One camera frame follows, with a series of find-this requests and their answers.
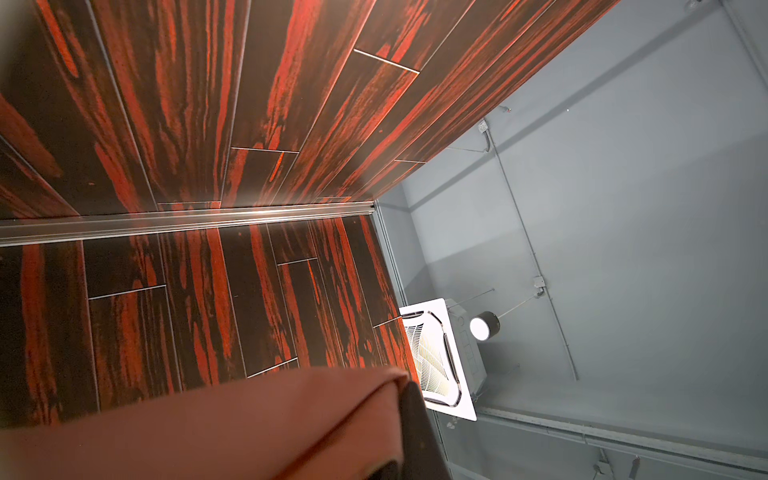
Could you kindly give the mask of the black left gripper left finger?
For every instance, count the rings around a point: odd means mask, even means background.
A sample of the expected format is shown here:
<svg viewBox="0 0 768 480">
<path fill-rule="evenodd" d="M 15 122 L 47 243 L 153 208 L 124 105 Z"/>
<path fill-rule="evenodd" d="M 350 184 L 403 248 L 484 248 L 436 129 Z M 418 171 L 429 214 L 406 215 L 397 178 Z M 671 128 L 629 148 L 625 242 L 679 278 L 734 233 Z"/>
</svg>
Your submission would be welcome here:
<svg viewBox="0 0 768 480">
<path fill-rule="evenodd" d="M 396 461 L 390 461 L 367 477 L 367 480 L 400 480 L 401 467 Z"/>
</svg>

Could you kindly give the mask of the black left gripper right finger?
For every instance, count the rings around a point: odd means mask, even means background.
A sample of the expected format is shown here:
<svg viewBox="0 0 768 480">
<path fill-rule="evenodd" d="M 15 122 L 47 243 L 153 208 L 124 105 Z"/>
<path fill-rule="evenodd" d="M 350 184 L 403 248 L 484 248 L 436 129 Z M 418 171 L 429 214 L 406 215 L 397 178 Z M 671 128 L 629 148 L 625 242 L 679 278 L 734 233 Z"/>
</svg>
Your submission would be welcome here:
<svg viewBox="0 0 768 480">
<path fill-rule="evenodd" d="M 450 480 L 420 387 L 409 381 L 399 396 L 403 447 L 400 479 Z"/>
</svg>

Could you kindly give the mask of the pink zip-up jacket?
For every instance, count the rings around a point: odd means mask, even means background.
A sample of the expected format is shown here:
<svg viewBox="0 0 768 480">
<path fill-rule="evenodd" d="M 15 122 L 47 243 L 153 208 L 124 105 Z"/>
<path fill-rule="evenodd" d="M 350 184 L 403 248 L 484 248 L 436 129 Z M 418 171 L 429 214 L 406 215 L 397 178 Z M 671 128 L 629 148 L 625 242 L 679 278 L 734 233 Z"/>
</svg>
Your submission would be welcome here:
<svg viewBox="0 0 768 480">
<path fill-rule="evenodd" d="M 365 479 L 399 467 L 394 367 L 287 370 L 5 430 L 5 479 Z"/>
</svg>

